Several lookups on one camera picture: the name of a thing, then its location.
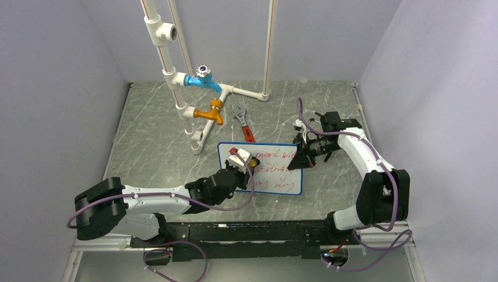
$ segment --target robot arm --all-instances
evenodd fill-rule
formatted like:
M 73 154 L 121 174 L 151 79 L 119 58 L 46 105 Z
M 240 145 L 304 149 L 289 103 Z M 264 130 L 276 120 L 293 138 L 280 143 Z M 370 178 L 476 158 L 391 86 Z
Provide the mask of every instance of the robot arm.
M 243 149 L 236 150 L 251 170 L 259 161 Z M 122 185 L 119 177 L 108 178 L 75 197 L 76 211 L 109 196 L 119 197 L 97 204 L 76 218 L 79 240 L 92 240 L 108 233 L 126 234 L 149 243 L 169 238 L 166 219 L 160 213 L 194 214 L 209 210 L 191 199 L 209 206 L 233 197 L 236 188 L 246 189 L 249 173 L 244 163 L 232 155 L 226 168 L 215 174 L 174 188 L 139 188 Z M 119 195 L 131 194 L 130 197 Z
M 366 139 L 365 132 L 356 119 L 341 119 L 337 112 L 327 112 L 320 117 L 324 132 L 349 132 L 361 138 L 340 134 L 315 136 L 306 132 L 302 122 L 296 120 L 295 129 L 299 131 L 293 143 L 297 144 L 296 155 L 288 169 L 305 169 L 316 165 L 315 158 L 326 155 L 325 162 L 333 151 L 343 149 L 351 158 L 364 180 L 356 204 L 344 210 L 333 211 L 327 215 L 325 225 L 331 235 L 342 231 L 371 224 L 389 222 L 393 212 L 393 187 L 386 172 L 379 166 L 385 165 L 393 175 L 398 187 L 398 209 L 396 221 L 408 216 L 408 199 L 410 177 L 405 170 L 396 170 L 383 160 L 377 151 L 372 151 L 361 139 Z

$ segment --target blue faucet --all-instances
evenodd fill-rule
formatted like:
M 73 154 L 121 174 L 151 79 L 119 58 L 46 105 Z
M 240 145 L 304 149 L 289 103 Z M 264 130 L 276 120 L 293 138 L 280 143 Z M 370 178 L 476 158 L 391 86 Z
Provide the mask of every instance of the blue faucet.
M 207 65 L 201 65 L 196 69 L 198 78 L 193 78 L 190 75 L 185 76 L 185 86 L 199 86 L 202 88 L 211 88 L 216 93 L 221 93 L 221 86 L 215 81 L 211 80 L 213 74 Z

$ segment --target orange faucet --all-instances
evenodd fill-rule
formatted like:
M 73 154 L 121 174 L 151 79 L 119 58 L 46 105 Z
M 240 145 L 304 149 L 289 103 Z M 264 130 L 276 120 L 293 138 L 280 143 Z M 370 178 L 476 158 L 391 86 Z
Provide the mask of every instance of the orange faucet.
M 210 106 L 211 110 L 209 112 L 201 112 L 200 110 L 196 109 L 194 111 L 194 118 L 216 120 L 216 123 L 218 123 L 218 125 L 222 125 L 223 118 L 220 115 L 220 110 L 223 107 L 223 102 L 218 99 L 213 99 L 211 100 Z

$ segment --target marble table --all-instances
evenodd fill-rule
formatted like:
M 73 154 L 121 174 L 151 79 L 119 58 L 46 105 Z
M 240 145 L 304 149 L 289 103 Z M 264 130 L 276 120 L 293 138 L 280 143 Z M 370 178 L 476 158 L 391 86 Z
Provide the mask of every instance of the marble table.
M 261 92 L 261 82 L 227 81 L 238 88 Z M 176 187 L 207 177 L 219 169 L 217 145 L 221 141 L 243 142 L 240 123 L 233 118 L 232 105 L 247 108 L 246 120 L 257 142 L 291 143 L 297 134 L 292 121 L 297 118 L 295 100 L 301 96 L 304 116 L 311 111 L 337 111 L 341 118 L 355 118 L 360 114 L 347 81 L 275 81 L 271 84 L 268 102 L 240 95 L 227 97 L 222 116 L 225 124 L 214 125 L 204 149 L 194 155 L 183 133 L 182 124 L 174 108 L 173 96 L 165 82 L 133 83 L 107 177 L 119 176 L 124 184 L 138 187 Z M 189 105 L 206 110 L 212 90 L 184 88 Z M 205 120 L 196 121 L 200 129 Z M 353 205 L 362 183 L 362 176 L 343 151 L 337 151 L 327 163 L 323 156 L 317 166 L 303 175 L 303 191 L 299 196 L 256 194 L 253 201 L 237 211 L 206 211 L 201 214 L 165 214 L 168 221 L 257 221 L 324 219 L 327 213 Z M 246 201 L 247 193 L 236 192 L 222 207 L 233 207 Z

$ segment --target blue whiteboard border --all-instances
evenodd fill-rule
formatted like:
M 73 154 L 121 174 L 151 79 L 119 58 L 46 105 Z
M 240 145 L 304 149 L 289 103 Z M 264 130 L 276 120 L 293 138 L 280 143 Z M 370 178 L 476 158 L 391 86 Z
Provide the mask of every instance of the blue whiteboard border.
M 295 146 L 297 149 L 296 144 L 291 144 L 291 143 L 247 143 L 247 142 L 228 142 L 228 141 L 222 141 L 218 143 L 218 146 L 216 148 L 218 149 L 218 161 L 220 162 L 220 169 L 221 167 L 221 155 L 220 155 L 220 145 L 221 144 L 232 144 L 232 145 L 270 145 L 270 146 Z M 254 193 L 261 193 L 261 194 L 276 194 L 276 195 L 287 195 L 287 196 L 299 196 L 302 194 L 302 177 L 303 177 L 303 169 L 301 169 L 301 190 L 299 191 L 299 194 L 285 194 L 285 193 L 275 193 L 275 192 L 263 192 L 263 191 L 254 191 Z M 250 190 L 235 190 L 236 192 L 250 192 Z

